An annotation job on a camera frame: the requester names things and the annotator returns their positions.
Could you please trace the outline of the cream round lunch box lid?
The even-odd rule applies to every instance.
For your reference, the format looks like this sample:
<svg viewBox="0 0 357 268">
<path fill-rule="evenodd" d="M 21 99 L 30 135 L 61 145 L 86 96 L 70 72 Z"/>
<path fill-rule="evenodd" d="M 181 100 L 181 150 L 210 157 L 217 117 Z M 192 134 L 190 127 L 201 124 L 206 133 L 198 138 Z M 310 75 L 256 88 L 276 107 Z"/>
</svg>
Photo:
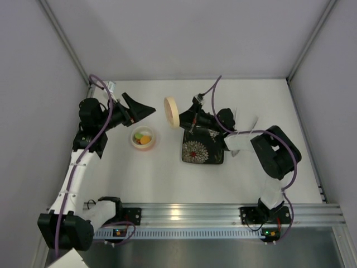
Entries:
<svg viewBox="0 0 357 268">
<path fill-rule="evenodd" d="M 179 128 L 180 118 L 176 102 L 173 97 L 166 97 L 164 99 L 164 109 L 166 119 L 171 128 Z"/>
</svg>

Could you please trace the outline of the white oval food piece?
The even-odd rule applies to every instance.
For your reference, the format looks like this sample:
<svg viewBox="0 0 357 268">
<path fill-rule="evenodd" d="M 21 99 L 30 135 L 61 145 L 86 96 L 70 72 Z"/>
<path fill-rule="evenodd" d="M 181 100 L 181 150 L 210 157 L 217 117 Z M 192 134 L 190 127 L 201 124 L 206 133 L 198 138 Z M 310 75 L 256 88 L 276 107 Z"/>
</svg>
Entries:
<svg viewBox="0 0 357 268">
<path fill-rule="evenodd" d="M 139 133 L 144 136 L 152 136 L 152 131 L 149 128 L 142 128 L 140 129 Z"/>
</svg>

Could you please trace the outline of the green round food piece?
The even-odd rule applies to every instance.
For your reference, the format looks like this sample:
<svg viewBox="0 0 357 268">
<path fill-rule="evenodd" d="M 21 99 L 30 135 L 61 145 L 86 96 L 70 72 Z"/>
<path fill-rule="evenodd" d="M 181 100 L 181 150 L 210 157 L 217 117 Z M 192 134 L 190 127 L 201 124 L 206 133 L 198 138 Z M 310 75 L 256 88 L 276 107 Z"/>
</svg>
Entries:
<svg viewBox="0 0 357 268">
<path fill-rule="evenodd" d="M 140 140 L 141 138 L 142 138 L 142 134 L 141 133 L 135 133 L 134 134 L 134 138 L 136 139 L 136 140 Z"/>
</svg>

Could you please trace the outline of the yellow round biscuit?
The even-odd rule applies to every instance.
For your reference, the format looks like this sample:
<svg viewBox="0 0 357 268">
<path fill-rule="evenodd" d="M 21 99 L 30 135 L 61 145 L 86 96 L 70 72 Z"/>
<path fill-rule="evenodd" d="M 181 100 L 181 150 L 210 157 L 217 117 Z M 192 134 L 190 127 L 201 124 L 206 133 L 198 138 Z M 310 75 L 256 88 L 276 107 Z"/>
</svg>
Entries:
<svg viewBox="0 0 357 268">
<path fill-rule="evenodd" d="M 142 136 L 139 140 L 139 143 L 141 145 L 146 145 L 151 142 L 151 137 L 150 136 Z"/>
</svg>

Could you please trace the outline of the stainless steel tongs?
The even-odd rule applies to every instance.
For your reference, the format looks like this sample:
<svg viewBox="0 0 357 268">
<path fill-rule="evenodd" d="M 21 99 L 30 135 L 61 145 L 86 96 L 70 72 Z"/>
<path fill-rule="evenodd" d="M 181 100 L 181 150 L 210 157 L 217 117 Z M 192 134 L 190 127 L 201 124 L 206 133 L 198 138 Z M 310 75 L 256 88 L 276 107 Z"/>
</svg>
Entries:
<svg viewBox="0 0 357 268">
<path fill-rule="evenodd" d="M 254 130 L 257 122 L 258 116 L 250 110 L 247 109 L 236 109 L 234 113 L 235 129 L 238 132 Z M 250 140 L 252 139 L 251 134 L 240 134 L 238 141 L 240 142 L 239 149 L 231 152 L 232 157 L 236 157 L 238 153 L 243 151 L 253 151 Z"/>
</svg>

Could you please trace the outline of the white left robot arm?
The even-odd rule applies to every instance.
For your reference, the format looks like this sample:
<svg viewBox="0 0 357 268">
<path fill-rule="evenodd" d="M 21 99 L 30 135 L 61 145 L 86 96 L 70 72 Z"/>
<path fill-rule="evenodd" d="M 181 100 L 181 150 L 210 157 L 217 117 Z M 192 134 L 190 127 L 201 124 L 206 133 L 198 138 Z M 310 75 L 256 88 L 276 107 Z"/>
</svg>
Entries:
<svg viewBox="0 0 357 268">
<path fill-rule="evenodd" d="M 86 98 L 79 104 L 79 130 L 66 177 L 49 211 L 40 214 L 37 220 L 47 246 L 55 251 L 73 248 L 86 251 L 93 243 L 94 233 L 102 226 L 127 224 L 128 217 L 118 197 L 101 197 L 91 209 L 84 210 L 88 176 L 102 159 L 108 141 L 106 132 L 118 125 L 129 127 L 156 111 L 127 93 L 122 97 L 126 106 L 112 98 L 108 99 L 107 109 L 96 98 Z"/>
</svg>

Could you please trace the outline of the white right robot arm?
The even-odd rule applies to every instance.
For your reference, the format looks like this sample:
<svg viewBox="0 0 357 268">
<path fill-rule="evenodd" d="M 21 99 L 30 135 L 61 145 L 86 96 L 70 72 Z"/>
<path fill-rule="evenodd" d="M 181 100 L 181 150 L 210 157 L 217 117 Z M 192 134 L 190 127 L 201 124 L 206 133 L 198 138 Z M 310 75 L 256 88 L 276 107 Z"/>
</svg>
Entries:
<svg viewBox="0 0 357 268">
<path fill-rule="evenodd" d="M 296 173 L 302 156 L 298 148 L 278 126 L 267 130 L 254 129 L 251 123 L 245 131 L 235 132 L 235 118 L 229 108 L 216 114 L 205 112 L 195 102 L 179 114 L 179 127 L 184 129 L 181 146 L 182 161 L 190 164 L 221 165 L 226 152 L 252 150 L 268 178 L 258 199 L 257 215 L 262 222 L 277 217 L 283 209 L 284 191 L 281 180 Z"/>
</svg>

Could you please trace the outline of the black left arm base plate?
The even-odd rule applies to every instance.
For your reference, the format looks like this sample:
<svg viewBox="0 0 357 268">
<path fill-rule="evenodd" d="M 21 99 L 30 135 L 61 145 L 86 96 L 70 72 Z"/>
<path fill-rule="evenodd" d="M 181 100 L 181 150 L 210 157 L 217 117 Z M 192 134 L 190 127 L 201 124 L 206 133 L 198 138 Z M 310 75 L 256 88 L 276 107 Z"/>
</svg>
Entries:
<svg viewBox="0 0 357 268">
<path fill-rule="evenodd" d="M 132 222 L 136 226 L 141 225 L 142 208 L 139 207 L 124 207 L 120 214 L 120 221 Z"/>
</svg>

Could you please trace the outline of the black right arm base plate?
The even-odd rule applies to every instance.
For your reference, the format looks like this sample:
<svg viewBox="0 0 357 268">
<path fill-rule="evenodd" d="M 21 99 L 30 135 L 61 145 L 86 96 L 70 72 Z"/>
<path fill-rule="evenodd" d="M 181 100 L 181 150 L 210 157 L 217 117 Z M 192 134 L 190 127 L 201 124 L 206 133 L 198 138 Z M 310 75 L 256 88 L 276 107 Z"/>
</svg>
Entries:
<svg viewBox="0 0 357 268">
<path fill-rule="evenodd" d="M 287 206 L 272 210 L 266 210 L 257 206 L 245 206 L 240 207 L 239 210 L 243 224 L 277 224 L 278 219 L 281 224 L 291 223 L 290 210 Z"/>
</svg>

